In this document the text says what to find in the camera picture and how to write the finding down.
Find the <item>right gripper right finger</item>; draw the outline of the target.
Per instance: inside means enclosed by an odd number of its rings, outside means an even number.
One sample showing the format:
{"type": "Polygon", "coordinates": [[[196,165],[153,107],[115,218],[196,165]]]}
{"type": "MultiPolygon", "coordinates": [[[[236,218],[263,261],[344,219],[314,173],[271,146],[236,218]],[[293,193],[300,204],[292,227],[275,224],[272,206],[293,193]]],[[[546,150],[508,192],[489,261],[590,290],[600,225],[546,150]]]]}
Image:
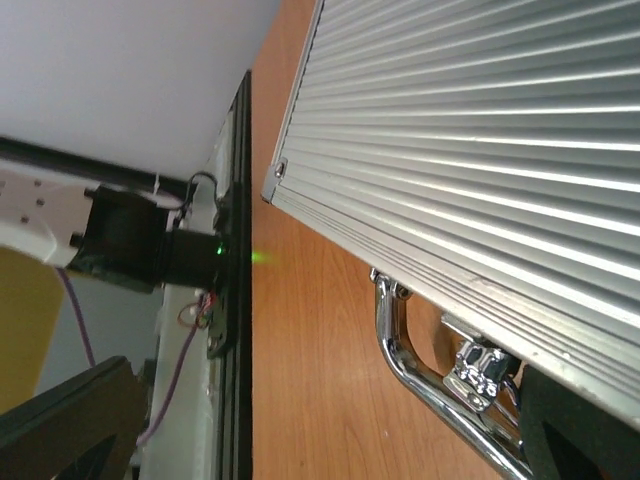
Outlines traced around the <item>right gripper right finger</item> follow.
{"type": "Polygon", "coordinates": [[[637,479],[639,432],[526,367],[519,429],[536,479],[637,479]]]}

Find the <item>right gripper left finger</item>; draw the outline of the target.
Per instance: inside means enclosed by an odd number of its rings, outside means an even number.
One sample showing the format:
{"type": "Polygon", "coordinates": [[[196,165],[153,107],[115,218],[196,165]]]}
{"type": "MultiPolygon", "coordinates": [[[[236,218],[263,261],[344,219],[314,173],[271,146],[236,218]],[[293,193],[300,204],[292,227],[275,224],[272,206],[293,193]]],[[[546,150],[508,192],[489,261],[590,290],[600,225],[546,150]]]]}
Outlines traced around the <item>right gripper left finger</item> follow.
{"type": "Polygon", "coordinates": [[[111,357],[1,415],[3,479],[122,479],[147,390],[111,357]]]}

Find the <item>aluminium poker case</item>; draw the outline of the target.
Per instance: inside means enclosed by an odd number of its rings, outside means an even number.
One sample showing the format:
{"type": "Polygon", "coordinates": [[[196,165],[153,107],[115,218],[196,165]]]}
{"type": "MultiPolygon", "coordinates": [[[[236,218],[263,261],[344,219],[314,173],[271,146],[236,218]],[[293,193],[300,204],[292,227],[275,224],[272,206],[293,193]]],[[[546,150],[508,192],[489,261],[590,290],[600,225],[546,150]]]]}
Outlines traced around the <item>aluminium poker case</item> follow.
{"type": "Polygon", "coordinates": [[[639,432],[637,2],[317,2],[263,196],[370,266],[388,368],[505,478],[526,367],[639,432]]]}

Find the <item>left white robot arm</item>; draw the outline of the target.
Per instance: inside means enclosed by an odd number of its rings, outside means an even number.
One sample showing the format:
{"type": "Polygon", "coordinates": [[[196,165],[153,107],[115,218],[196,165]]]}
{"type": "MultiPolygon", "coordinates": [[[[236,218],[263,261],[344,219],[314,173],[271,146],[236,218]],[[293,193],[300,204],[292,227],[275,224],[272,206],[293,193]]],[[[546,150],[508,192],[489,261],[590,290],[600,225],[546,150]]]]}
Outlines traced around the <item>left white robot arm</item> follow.
{"type": "Polygon", "coordinates": [[[1,173],[2,246],[140,293],[162,284],[219,289],[228,273],[223,237],[171,218],[138,193],[1,173]]]}

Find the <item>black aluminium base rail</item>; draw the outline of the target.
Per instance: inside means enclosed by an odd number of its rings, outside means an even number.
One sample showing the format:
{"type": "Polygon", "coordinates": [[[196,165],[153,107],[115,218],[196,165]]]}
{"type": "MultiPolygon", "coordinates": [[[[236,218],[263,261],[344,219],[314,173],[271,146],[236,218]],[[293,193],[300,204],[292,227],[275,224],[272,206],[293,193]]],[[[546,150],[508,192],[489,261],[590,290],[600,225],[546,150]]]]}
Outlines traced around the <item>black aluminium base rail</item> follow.
{"type": "Polygon", "coordinates": [[[226,229],[227,281],[216,302],[226,339],[208,351],[218,367],[214,479],[253,474],[252,410],[252,74],[246,73],[233,103],[230,213],[226,229]]]}

